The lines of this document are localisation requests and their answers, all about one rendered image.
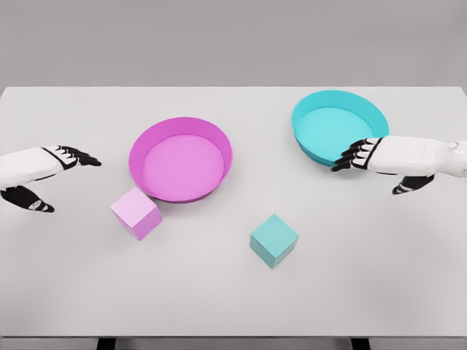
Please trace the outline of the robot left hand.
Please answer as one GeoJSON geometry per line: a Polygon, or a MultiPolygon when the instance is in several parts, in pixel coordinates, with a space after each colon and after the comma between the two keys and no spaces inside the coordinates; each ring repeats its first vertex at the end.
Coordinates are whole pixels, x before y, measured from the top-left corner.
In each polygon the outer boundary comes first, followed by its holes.
{"type": "Polygon", "coordinates": [[[79,149],[55,145],[31,147],[0,156],[0,197],[14,206],[44,213],[55,208],[26,185],[78,166],[98,167],[101,162],[79,149]]]}

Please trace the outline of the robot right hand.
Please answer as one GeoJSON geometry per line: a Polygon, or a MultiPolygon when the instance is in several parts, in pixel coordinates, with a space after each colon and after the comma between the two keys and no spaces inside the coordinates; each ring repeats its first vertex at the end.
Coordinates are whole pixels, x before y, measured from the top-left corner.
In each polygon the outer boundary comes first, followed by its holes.
{"type": "Polygon", "coordinates": [[[433,181],[449,154],[445,143],[408,136],[361,139],[352,143],[331,168],[357,168],[377,174],[402,175],[392,194],[419,190],[433,181]]]}

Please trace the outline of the cyan round plate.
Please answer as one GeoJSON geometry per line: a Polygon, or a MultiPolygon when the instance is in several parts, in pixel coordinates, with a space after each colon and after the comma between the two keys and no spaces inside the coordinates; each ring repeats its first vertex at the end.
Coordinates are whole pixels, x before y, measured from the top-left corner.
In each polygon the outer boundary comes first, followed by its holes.
{"type": "Polygon", "coordinates": [[[372,102],[342,90],[321,90],[302,98],[293,108],[291,125],[303,152],[328,167],[353,142],[390,133],[386,117],[372,102]]]}

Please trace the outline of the pink cube block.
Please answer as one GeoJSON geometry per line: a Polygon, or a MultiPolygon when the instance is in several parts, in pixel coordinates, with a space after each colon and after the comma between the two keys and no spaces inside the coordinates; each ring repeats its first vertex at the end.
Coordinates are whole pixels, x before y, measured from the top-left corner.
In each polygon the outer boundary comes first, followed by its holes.
{"type": "Polygon", "coordinates": [[[137,187],[133,187],[116,200],[110,206],[110,210],[138,241],[145,238],[163,221],[157,205],[137,187]]]}

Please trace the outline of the pink round plate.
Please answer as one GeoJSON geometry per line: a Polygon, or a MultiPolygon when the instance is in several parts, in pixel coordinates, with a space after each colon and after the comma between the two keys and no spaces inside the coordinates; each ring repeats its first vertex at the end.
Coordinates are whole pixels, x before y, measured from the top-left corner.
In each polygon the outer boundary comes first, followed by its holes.
{"type": "Polygon", "coordinates": [[[134,142],[128,166],[135,184],[170,203],[189,203],[220,186],[233,162],[233,148],[216,125],[175,117],[149,127],[134,142]]]}

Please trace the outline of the cyan cube block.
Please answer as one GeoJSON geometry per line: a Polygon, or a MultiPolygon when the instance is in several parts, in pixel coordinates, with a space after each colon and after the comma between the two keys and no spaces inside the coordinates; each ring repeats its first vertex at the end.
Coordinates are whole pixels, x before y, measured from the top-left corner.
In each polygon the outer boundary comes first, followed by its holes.
{"type": "Polygon", "coordinates": [[[276,214],[272,214],[250,235],[250,248],[274,269],[296,246],[299,235],[276,214]]]}

